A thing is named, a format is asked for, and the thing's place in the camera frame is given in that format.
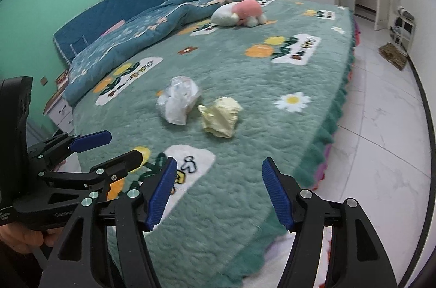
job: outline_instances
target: green bedspread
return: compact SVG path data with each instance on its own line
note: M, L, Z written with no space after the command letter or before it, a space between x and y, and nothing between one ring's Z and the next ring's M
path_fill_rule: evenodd
M138 146L151 160L160 152L177 160L175 193L146 235L164 288L239 287L258 271L265 248L285 233L262 182L262 161L271 156L281 172L311 187L333 142L353 60L350 11L293 0L263 10L266 25L202 22L173 34L113 71L74 109L76 133L113 135L111 144L80 154L83 171ZM202 88L198 104L222 96L239 102L234 138L204 132L196 108L187 125L158 115L157 94L178 75ZM129 175L124 190L142 172ZM114 240L111 232L116 262Z

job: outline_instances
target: brown floor mat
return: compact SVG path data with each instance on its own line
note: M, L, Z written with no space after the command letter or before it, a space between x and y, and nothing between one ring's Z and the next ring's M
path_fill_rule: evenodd
M404 56L392 43L379 48L379 53L393 66L399 70L403 70L407 63L407 57Z

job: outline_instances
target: blue gripper pad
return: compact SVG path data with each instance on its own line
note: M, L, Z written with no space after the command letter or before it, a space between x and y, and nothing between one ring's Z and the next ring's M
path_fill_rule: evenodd
M161 222L166 203L168 202L169 195L171 194L174 182L176 181L177 162L172 159L167 169L164 168L162 171L165 171L165 173L162 175L162 178L156 186L156 189L148 203L148 215L145 224L148 226L150 231L153 230L155 225Z
M88 134L73 140L70 144L70 150L72 152L82 153L84 151L109 144L111 140L112 134L110 134L109 131Z
M262 179L270 195L278 220L287 230L291 230L294 224L291 201L280 183L274 168L267 159L262 163Z

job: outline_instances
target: plush toy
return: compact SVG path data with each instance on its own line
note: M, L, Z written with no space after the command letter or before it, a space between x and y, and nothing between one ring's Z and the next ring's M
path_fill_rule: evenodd
M244 0L219 7L212 15L211 22L219 26L245 25L254 27L267 22L260 4L256 0Z

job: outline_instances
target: crumpled paper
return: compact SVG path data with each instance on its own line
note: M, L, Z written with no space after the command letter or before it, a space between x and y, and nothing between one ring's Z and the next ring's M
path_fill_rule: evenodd
M175 77L159 96L156 107L163 118L174 125L185 125L187 114L201 95L191 78Z
M231 138L235 134L238 112L242 109L242 106L232 97L216 99L210 107L198 106L203 129L216 137L223 138Z

